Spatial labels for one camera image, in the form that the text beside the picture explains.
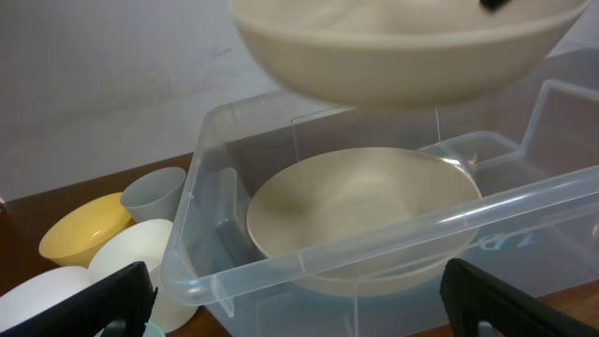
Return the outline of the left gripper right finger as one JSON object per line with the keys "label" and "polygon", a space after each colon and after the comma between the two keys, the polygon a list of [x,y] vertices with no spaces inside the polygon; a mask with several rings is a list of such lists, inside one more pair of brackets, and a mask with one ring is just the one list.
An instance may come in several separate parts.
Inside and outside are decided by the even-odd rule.
{"label": "left gripper right finger", "polygon": [[459,337],[598,337],[598,330],[565,315],[461,259],[445,266],[440,295],[453,334]]}

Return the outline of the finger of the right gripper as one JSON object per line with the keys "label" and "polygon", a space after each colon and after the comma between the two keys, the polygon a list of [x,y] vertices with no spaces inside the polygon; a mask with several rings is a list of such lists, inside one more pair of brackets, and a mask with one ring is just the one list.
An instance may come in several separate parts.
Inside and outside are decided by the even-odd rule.
{"label": "finger of the right gripper", "polygon": [[487,12],[496,12],[509,2],[510,0],[479,0],[479,5]]}

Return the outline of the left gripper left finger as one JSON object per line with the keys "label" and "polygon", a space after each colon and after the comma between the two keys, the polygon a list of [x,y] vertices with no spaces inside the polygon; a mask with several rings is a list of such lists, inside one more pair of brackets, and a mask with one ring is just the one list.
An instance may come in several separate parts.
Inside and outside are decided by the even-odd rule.
{"label": "left gripper left finger", "polygon": [[142,337],[156,297],[145,263],[133,262],[1,334]]}

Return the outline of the cream bowl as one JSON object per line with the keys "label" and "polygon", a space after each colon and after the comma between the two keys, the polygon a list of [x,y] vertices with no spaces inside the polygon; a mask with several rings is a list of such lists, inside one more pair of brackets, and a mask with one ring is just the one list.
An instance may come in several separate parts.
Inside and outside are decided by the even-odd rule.
{"label": "cream bowl", "polygon": [[534,68],[588,0],[232,0],[254,60],[285,89],[347,106],[435,105],[510,84]]}
{"label": "cream bowl", "polygon": [[[246,224],[262,255],[278,257],[480,197],[473,178],[452,160],[398,148],[353,148],[313,156],[271,177],[252,198]],[[402,292],[436,278],[476,233],[470,229],[297,283],[340,297]]]}

